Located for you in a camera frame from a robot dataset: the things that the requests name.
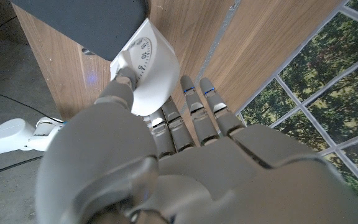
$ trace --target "robot finger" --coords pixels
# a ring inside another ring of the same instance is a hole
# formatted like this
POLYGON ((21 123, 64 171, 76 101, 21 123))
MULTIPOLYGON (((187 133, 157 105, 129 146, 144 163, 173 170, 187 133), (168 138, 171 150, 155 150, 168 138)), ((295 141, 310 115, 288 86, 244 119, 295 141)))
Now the robot finger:
POLYGON ((150 114, 151 133, 157 145, 158 158, 170 156, 176 153, 175 144, 168 128, 167 121, 162 109, 150 114))
POLYGON ((227 136, 232 131, 239 128, 244 128, 241 121, 236 118, 233 112, 230 111, 227 105, 223 102, 223 99, 216 91, 210 80, 202 78, 200 81, 200 87, 223 136, 227 136))
POLYGON ((180 84, 185 94, 191 120, 193 121, 200 145, 204 146, 217 140, 219 138, 218 133, 196 92, 191 78, 186 75, 182 76, 180 84))
POLYGON ((168 98, 167 102, 162 105, 162 110, 177 151, 181 152, 185 149, 195 147, 193 138, 171 96, 168 98))

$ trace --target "robotic hand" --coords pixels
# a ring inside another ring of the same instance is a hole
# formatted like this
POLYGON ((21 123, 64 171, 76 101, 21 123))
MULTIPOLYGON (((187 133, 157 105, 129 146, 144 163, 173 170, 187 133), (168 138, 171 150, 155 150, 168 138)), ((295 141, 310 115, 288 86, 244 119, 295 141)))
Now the robotic hand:
POLYGON ((268 127, 244 127, 211 82, 181 78, 198 140, 175 104, 132 114, 134 71, 50 143, 37 179, 39 223, 358 223, 358 200, 331 166, 268 127))

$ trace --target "white scale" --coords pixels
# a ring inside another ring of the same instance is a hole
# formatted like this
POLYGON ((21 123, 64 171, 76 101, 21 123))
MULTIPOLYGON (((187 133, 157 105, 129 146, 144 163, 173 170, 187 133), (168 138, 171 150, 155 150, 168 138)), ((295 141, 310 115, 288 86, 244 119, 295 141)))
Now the white scale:
MULTIPOLYGON (((111 80, 120 68, 136 72, 132 113, 148 116, 171 95, 179 79, 180 66, 172 46, 146 19, 110 64, 111 80)), ((17 149, 46 151, 64 124, 41 118, 36 129, 16 118, 0 125, 0 154, 17 149)))
POLYGON ((152 114, 166 102, 180 73, 172 46, 149 19, 142 23, 111 62, 111 80, 122 67, 130 67, 137 74, 131 112, 140 116, 152 114))

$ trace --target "window frame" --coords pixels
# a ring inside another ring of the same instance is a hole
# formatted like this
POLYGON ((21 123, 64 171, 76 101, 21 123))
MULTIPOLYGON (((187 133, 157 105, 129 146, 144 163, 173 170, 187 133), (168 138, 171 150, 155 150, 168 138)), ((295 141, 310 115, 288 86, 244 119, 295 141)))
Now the window frame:
POLYGON ((316 93, 312 94, 309 98, 301 102, 295 94, 289 89, 287 84, 284 83, 284 81, 279 76, 280 72, 287 67, 290 62, 302 51, 302 49, 309 43, 309 41, 318 33, 320 30, 331 21, 332 18, 334 18, 337 14, 341 13, 355 21, 358 22, 358 11, 351 9, 350 7, 347 7, 346 4, 350 0, 345 0, 342 3, 340 3, 331 13, 330 15, 325 18, 325 20, 304 40, 300 46, 284 61, 284 63, 274 71, 272 76, 264 83, 262 86, 240 107, 238 111, 236 111, 236 115, 239 114, 241 117, 241 120, 244 124, 244 118, 241 116, 241 111, 252 101, 254 98, 262 91, 264 88, 271 83, 272 81, 276 80, 280 86, 285 90, 287 95, 295 102, 296 106, 287 112, 285 115, 283 115, 281 118, 276 120, 273 124, 271 124, 269 127, 274 128, 277 125, 279 125, 281 122, 289 118, 291 115, 295 114, 299 110, 303 112, 303 114, 310 120, 310 122, 313 124, 313 126, 316 128, 316 130, 320 133, 320 135, 323 137, 323 139, 327 142, 329 145, 329 148, 318 152, 320 156, 325 156, 330 153, 335 152, 336 155, 340 158, 340 160, 345 163, 345 165, 351 170, 351 172, 358 178, 358 167, 342 152, 343 149, 355 145, 358 143, 358 136, 354 137, 352 139, 349 139, 345 142, 342 142, 340 144, 336 144, 333 139, 329 136, 329 134, 325 131, 325 129, 321 126, 321 124, 316 120, 316 118, 310 113, 310 111, 307 109, 306 105, 311 103, 313 100, 321 96, 323 93, 325 93, 330 87, 332 87, 335 83, 337 83, 340 79, 344 78, 348 74, 352 73, 356 69, 358 69, 358 61, 351 65, 349 68, 347 68, 342 73, 338 74, 336 77, 334 77, 332 80, 330 80, 325 86, 323 86, 320 90, 318 90, 316 93))

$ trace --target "scale dial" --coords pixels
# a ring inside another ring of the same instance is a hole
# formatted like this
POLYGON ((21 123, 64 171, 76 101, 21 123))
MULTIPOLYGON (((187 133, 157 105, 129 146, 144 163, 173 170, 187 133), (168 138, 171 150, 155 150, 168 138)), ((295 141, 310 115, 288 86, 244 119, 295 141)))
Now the scale dial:
POLYGON ((139 38, 128 47, 134 71, 136 72, 136 84, 141 82, 149 72, 149 63, 152 57, 152 43, 146 38, 139 38))

